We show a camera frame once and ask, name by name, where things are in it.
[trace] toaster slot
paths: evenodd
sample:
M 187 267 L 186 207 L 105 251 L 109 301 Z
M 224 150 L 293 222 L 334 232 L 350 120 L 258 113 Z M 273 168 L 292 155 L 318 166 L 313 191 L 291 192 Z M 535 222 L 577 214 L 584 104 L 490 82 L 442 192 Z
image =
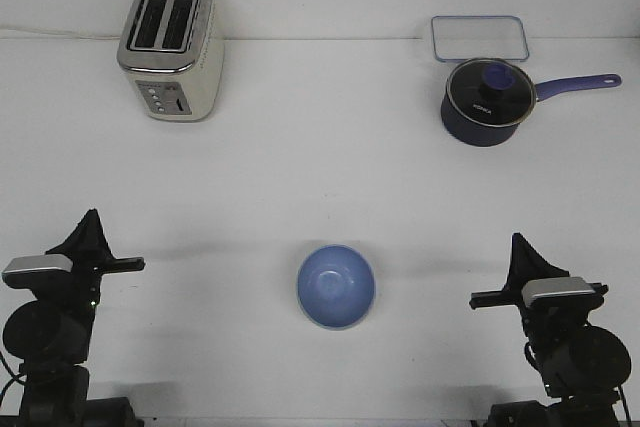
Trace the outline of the toaster slot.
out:
M 186 52 L 198 0 L 143 0 L 130 50 Z
M 171 9 L 171 16 L 167 25 L 167 33 L 162 41 L 163 49 L 181 50 L 186 49 L 186 43 L 189 40 L 187 35 L 189 20 L 195 0 L 174 0 Z
M 145 0 L 144 13 L 133 41 L 137 49 L 153 48 L 167 0 Z

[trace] toaster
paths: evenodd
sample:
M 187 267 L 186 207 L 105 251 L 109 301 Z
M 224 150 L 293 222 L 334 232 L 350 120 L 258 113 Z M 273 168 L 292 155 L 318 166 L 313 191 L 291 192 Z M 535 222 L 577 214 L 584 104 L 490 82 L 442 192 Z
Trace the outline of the toaster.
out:
M 224 40 L 213 0 L 134 0 L 118 64 L 146 113 L 169 121 L 207 116 L 220 83 Z

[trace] blue saucepan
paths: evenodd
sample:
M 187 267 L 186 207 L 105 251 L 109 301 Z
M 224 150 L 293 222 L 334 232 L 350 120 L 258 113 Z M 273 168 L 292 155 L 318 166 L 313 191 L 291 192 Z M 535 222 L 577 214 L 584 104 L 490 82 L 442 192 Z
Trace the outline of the blue saucepan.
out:
M 511 137 L 536 102 L 572 90 L 617 87 L 617 74 L 557 79 L 534 84 L 518 67 L 502 59 L 471 59 L 447 80 L 440 113 L 458 140 L 487 147 Z

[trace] lid knob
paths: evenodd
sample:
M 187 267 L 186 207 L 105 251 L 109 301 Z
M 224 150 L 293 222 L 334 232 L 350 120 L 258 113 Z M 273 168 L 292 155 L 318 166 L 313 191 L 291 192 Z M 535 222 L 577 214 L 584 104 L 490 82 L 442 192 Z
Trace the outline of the lid knob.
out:
M 516 82 L 511 68 L 501 62 L 487 64 L 482 69 L 482 80 L 488 87 L 495 90 L 507 90 Z

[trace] toaster dial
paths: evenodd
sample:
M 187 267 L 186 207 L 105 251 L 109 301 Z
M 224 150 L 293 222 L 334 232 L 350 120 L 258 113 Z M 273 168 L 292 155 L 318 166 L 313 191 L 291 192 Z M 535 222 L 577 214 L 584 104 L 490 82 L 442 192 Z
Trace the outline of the toaster dial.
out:
M 149 110 L 158 115 L 191 115 L 187 98 L 178 82 L 136 81 Z

